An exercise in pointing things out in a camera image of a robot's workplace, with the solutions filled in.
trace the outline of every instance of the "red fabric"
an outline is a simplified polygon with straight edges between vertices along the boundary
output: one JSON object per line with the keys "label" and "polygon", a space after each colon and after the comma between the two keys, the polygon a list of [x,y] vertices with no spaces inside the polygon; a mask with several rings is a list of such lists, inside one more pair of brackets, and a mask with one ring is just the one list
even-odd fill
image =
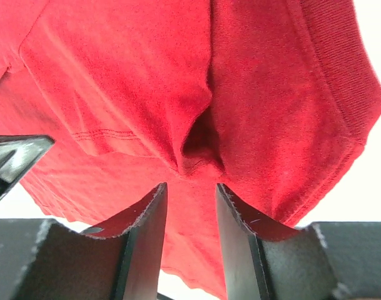
{"label": "red fabric", "polygon": [[162,268],[222,299],[215,184],[292,226],[380,114],[351,0],[0,1],[0,134],[57,140],[24,187],[97,224],[166,181]]}

